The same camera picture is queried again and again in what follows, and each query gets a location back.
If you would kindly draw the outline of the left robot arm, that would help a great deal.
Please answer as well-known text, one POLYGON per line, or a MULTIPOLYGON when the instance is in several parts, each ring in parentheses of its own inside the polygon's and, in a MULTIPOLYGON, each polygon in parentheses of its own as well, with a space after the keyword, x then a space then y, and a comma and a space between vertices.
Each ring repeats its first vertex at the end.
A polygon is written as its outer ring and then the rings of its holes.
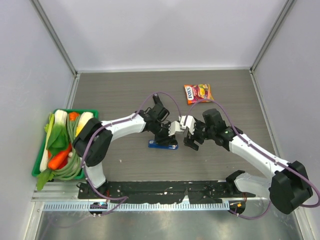
POLYGON ((151 132, 154 143, 164 148, 178 144, 174 135, 169 135, 171 123, 164 123, 170 112, 162 104, 138 110, 131 115, 111 121, 99 121, 93 117, 72 141, 75 152, 82 159, 81 166, 90 185, 89 194, 100 200, 107 192, 107 180, 103 172, 104 160, 110 144, 131 134, 151 132))

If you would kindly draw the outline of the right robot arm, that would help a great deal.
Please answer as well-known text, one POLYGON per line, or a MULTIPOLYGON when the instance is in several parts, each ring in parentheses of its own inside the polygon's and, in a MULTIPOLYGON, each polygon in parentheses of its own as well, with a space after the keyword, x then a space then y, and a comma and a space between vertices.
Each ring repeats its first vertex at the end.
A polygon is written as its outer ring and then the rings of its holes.
POLYGON ((213 140, 218 146, 245 159, 258 169, 263 177, 238 170, 231 174, 226 184, 226 193, 233 198, 242 193, 254 194, 271 201, 283 214, 290 214, 313 196, 305 166, 289 162, 265 150, 235 126, 227 126, 220 112, 209 109, 202 114, 204 121, 193 116, 180 117, 180 125, 188 133, 186 146, 198 150, 205 140, 213 140))

